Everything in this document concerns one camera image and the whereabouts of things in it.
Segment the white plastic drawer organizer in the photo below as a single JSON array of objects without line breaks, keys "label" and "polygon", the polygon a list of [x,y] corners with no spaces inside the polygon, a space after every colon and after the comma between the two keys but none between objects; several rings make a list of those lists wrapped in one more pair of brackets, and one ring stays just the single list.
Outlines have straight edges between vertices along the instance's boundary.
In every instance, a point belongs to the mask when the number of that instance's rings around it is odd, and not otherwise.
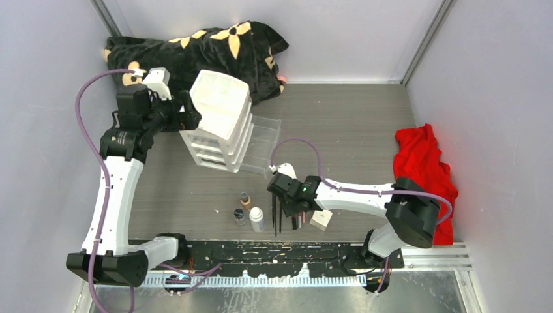
[{"label": "white plastic drawer organizer", "polygon": [[233,76],[201,70],[190,90],[202,115],[196,130],[180,135],[199,166],[236,173],[253,131],[249,85]]}]

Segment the clear plastic drawer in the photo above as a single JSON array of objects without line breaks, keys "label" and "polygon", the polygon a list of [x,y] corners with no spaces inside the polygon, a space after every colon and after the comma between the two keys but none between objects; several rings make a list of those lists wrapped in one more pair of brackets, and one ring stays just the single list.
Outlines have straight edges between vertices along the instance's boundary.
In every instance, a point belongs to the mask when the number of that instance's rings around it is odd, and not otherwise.
[{"label": "clear plastic drawer", "polygon": [[239,170],[268,177],[271,153],[280,137],[281,120],[254,115],[252,124],[252,134]]}]

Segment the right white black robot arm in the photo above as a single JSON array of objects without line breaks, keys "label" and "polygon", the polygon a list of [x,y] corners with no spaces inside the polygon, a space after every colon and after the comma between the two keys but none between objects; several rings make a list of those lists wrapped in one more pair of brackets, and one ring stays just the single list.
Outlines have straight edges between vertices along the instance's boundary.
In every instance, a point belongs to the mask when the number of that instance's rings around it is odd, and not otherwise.
[{"label": "right white black robot arm", "polygon": [[356,185],[308,176],[305,181],[276,172],[268,191],[278,199],[286,216],[311,212],[311,224],[325,230],[333,211],[353,211],[385,219],[367,233],[361,248],[364,263],[372,268],[406,245],[431,248],[438,226],[440,204],[411,179],[393,184]]}]

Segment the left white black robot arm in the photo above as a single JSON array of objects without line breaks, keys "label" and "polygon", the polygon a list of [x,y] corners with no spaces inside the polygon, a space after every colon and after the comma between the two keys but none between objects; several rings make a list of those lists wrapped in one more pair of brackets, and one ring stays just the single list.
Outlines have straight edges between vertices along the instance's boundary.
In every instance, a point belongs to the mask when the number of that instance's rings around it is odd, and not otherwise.
[{"label": "left white black robot arm", "polygon": [[90,230],[66,267],[94,285],[138,287],[162,263],[186,267],[190,250],[181,233],[160,233],[139,245],[128,240],[130,212],[153,138],[161,132],[195,130],[202,119],[188,91],[166,96],[143,84],[116,94],[113,125],[100,139],[100,186]]}]

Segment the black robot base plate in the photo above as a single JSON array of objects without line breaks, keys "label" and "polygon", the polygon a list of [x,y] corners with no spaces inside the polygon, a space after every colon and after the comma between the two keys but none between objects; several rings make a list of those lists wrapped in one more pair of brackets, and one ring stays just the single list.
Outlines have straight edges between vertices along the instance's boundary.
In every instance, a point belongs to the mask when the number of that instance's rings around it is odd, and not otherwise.
[{"label": "black robot base plate", "polygon": [[190,241],[188,259],[172,267],[204,272],[217,264],[218,276],[254,278],[291,278],[303,267],[310,278],[372,275],[384,268],[383,261],[368,257],[363,243],[329,241]]}]

